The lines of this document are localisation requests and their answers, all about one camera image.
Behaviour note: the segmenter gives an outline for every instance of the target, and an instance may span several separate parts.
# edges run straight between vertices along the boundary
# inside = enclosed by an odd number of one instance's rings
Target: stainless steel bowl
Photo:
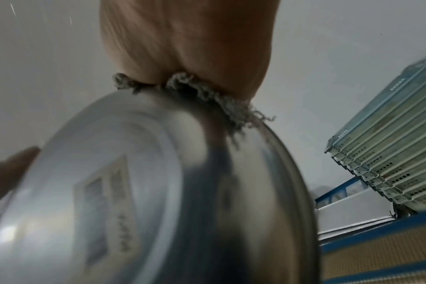
[[[312,203],[269,130],[114,92],[46,144],[0,220],[0,284],[318,283]]]

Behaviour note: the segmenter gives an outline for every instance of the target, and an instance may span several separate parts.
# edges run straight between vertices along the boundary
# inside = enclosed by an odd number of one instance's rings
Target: finger
[[[0,162],[0,200],[18,184],[39,152],[39,147],[29,147]]]

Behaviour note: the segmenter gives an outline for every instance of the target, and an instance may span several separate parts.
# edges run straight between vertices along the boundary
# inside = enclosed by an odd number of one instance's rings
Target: hand
[[[39,147],[30,147],[0,162],[0,200],[15,188],[39,152]]]
[[[128,77],[161,84],[188,72],[250,100],[271,57],[279,0],[101,0],[101,35]]]

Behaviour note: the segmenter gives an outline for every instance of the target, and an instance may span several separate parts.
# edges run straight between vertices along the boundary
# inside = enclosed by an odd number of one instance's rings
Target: label
[[[74,187],[74,283],[110,282],[139,257],[133,204],[125,156]]]

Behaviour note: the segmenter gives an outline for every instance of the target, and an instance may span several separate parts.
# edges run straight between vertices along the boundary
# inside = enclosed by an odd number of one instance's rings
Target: ceiling
[[[114,90],[97,0],[0,0],[0,159],[43,144]],[[426,0],[283,0],[254,104],[309,187],[350,178],[326,142],[407,65],[426,56]]]

